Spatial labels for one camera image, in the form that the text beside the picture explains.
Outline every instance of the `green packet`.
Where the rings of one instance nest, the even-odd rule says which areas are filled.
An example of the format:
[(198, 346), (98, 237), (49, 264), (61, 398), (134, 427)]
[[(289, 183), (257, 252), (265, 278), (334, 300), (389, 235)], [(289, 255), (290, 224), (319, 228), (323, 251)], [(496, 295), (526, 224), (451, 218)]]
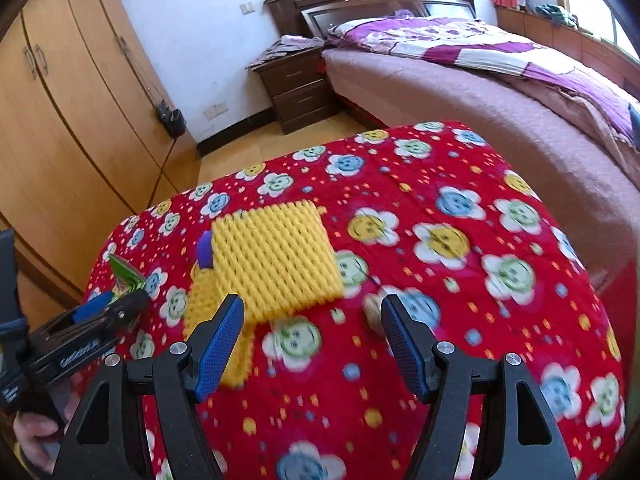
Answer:
[(139, 288), (145, 288), (146, 278), (123, 257), (110, 254), (109, 264), (116, 278), (114, 300)]

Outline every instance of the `red blanket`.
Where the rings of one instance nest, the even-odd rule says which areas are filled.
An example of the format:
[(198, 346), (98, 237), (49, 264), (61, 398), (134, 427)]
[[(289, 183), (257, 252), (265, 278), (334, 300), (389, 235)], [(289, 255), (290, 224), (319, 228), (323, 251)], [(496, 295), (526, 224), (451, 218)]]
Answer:
[[(427, 410), (363, 314), (365, 297), (375, 307), (389, 291), (468, 354), (518, 352), (540, 380), (578, 477), (606, 469), (624, 431), (607, 314), (535, 193), (460, 123), (301, 150), (125, 220), (105, 243), (89, 292), (113, 287), (107, 260), (115, 252), (148, 276), (153, 307), (116, 351), (141, 358), (182, 340), (195, 244), (211, 219), (303, 198), (326, 208), (347, 297), (304, 312), (296, 323), (305, 330), (259, 327), (244, 388), (220, 388), (199, 407), (226, 478), (402, 478)], [(291, 340), (275, 343), (283, 338)], [(154, 468), (166, 480), (156, 412), (152, 399), (143, 402)], [(457, 479), (471, 473), (479, 407), (473, 400)]]

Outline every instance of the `baseboard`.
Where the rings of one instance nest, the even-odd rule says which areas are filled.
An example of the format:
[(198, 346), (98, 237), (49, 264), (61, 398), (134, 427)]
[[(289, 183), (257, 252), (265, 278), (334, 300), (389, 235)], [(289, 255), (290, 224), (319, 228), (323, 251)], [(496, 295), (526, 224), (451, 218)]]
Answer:
[(276, 112), (273, 108), (267, 108), (257, 114), (242, 119), (228, 128), (219, 131), (208, 139), (204, 139), (198, 144), (198, 153), (200, 156), (209, 155), (209, 153), (221, 148), (225, 144), (239, 139), (240, 137), (257, 130), (276, 120)]

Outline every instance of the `wall outlet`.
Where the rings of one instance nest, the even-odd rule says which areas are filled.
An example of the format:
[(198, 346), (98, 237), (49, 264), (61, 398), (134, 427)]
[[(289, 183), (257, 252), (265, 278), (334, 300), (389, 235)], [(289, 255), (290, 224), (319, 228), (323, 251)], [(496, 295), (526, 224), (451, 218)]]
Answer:
[(207, 121), (212, 121), (219, 115), (222, 115), (228, 111), (229, 111), (229, 107), (226, 105), (225, 102), (223, 102), (223, 103), (217, 103), (215, 105), (211, 105), (209, 108), (204, 110), (203, 113)]
[(245, 4), (240, 4), (240, 10), (242, 10), (243, 14), (249, 14), (251, 12), (255, 12), (254, 3), (248, 2)]

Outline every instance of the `yellow foam net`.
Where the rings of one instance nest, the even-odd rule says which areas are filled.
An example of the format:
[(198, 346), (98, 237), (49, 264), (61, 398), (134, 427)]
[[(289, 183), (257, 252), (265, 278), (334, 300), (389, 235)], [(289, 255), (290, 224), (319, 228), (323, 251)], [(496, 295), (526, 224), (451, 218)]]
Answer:
[(249, 376), (255, 325), (341, 298), (334, 250), (313, 202), (288, 202), (218, 218), (212, 223), (213, 269), (192, 272), (185, 338), (211, 319), (227, 294), (244, 301), (244, 327), (222, 384)]

